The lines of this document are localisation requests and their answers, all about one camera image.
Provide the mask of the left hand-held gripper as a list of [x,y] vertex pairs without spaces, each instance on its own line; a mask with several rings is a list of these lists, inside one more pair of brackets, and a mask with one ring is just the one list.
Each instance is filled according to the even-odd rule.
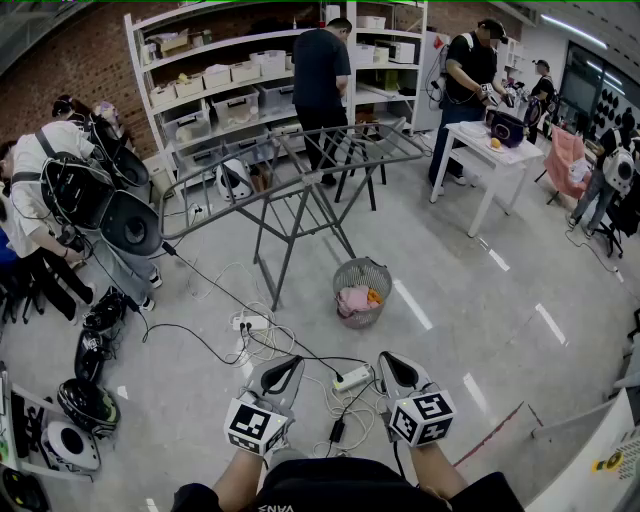
[[299,355],[277,357],[255,366],[246,386],[230,402],[224,422],[228,442],[265,456],[283,440],[295,422],[292,408],[304,370],[305,360]]

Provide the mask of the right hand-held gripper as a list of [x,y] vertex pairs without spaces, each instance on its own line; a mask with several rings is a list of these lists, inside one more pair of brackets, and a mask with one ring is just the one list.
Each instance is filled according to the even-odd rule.
[[446,438],[457,414],[449,391],[438,389],[423,366],[401,354],[381,352],[378,367],[389,441],[416,448]]

